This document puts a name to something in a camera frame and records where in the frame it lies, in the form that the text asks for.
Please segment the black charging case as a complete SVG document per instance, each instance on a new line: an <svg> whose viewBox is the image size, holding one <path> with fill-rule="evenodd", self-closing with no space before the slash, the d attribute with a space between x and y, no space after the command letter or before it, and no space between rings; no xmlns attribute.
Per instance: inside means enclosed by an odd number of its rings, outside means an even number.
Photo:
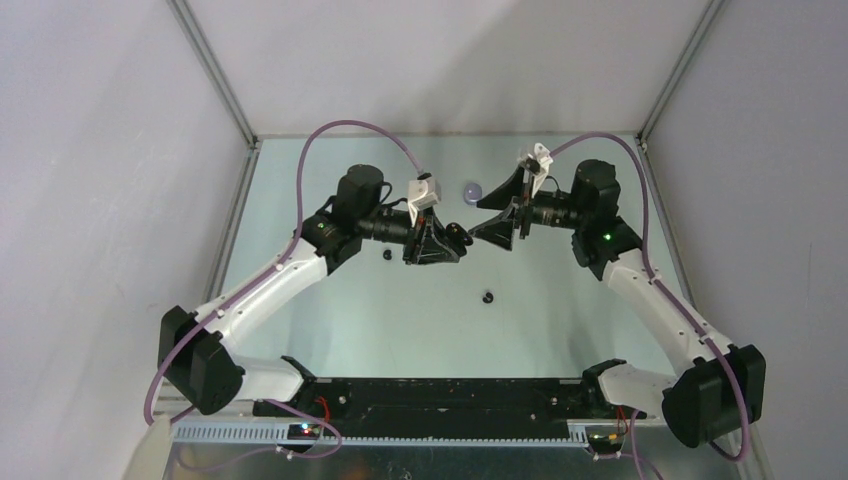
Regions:
<svg viewBox="0 0 848 480"><path fill-rule="evenodd" d="M458 223L452 222L446 225L445 233L450 241L456 246L461 245L465 248L474 243L472 236Z"/></svg>

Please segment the purple charging case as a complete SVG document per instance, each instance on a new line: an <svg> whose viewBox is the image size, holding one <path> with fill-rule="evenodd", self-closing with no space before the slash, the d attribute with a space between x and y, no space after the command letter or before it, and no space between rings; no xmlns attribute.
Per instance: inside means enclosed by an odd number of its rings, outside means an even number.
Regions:
<svg viewBox="0 0 848 480"><path fill-rule="evenodd" d="M465 185L463 191L463 201L467 205L476 205L483 197L482 187L475 182L469 182Z"/></svg>

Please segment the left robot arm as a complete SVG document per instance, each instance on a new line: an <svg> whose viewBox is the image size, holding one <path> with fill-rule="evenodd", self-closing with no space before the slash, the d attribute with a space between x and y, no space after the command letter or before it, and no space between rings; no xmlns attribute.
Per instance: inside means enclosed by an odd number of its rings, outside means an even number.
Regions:
<svg viewBox="0 0 848 480"><path fill-rule="evenodd" d="M244 343L296 295L359 254L364 241L401 246L407 265L457 263L466 255L473 240L460 225L438 220L439 188L431 175L411 182L404 211L383 202L386 184L374 166L350 167L283 253L230 292L192 311L174 306L163 315L159 366L195 411L211 415L233 401L266 399L292 416L312 411L316 390L306 382L307 371L289 358L251 358Z"/></svg>

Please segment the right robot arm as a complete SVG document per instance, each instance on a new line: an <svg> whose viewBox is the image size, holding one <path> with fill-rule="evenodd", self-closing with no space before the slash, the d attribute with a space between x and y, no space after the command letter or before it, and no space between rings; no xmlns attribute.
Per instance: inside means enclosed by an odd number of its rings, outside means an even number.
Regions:
<svg viewBox="0 0 848 480"><path fill-rule="evenodd" d="M643 239L618 214L620 185L613 165L581 162L570 191L545 191L548 173L536 160L477 200L497 216L473 227L472 237L505 250L534 225L572 232L577 263L622 298L668 358L670 375L621 359L586 369L581 402L606 418L620 406L661 419L683 445L696 448L750 427L762 416L766 360L753 345L739 347L662 282Z"/></svg>

